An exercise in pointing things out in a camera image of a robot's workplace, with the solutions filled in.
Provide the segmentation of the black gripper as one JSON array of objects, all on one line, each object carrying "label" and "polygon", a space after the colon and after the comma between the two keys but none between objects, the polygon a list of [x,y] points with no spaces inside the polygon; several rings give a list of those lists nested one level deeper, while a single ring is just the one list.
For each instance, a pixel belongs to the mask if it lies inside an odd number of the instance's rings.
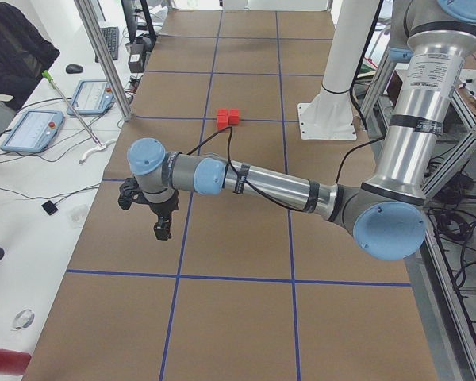
[{"label": "black gripper", "polygon": [[119,187],[118,205],[123,210],[129,210],[132,204],[147,205],[158,216],[153,231],[157,240],[171,239],[171,215],[179,209],[178,192],[175,191],[167,201],[152,202],[145,197],[134,178],[127,178]]}]

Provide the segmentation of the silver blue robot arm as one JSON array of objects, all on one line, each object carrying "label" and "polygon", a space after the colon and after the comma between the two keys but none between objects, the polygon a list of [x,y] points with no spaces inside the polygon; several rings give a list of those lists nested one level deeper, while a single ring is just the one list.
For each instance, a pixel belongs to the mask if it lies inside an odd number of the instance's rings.
[{"label": "silver blue robot arm", "polygon": [[132,176],[121,184],[119,206],[149,206],[158,218],[155,236],[167,240],[180,191],[258,194],[289,210],[321,215],[380,260],[412,255],[425,236],[424,171],[463,64],[476,52],[476,1],[399,2],[394,14],[391,39],[413,55],[374,174],[359,187],[327,186],[229,157],[169,152],[156,139],[142,138],[127,152]]}]

